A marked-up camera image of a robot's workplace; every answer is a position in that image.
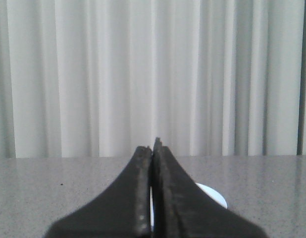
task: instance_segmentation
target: curtain fold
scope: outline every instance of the curtain fold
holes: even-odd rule
[[[303,26],[303,0],[0,0],[0,157],[156,136],[176,155],[306,154]]]

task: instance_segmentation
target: white round object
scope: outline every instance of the white round object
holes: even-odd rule
[[[209,197],[211,197],[213,200],[215,200],[218,204],[220,204],[224,208],[228,208],[226,200],[224,199],[224,197],[219,192],[217,192],[213,188],[208,187],[206,185],[203,185],[201,183],[196,183],[196,184],[198,185],[198,187],[202,191],[204,191]]]

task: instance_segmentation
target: gray countertop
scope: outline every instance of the gray countertop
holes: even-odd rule
[[[306,238],[306,156],[177,157],[271,238]],[[129,158],[0,159],[0,238],[39,238],[102,192]]]

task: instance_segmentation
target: white curtain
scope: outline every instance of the white curtain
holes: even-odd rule
[[[0,0],[0,157],[306,154],[305,7]]]

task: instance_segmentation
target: speckled countertop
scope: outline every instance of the speckled countertop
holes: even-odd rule
[[[0,159],[0,238],[39,238],[102,192],[129,158]],[[306,156],[177,157],[271,238],[306,238]]]

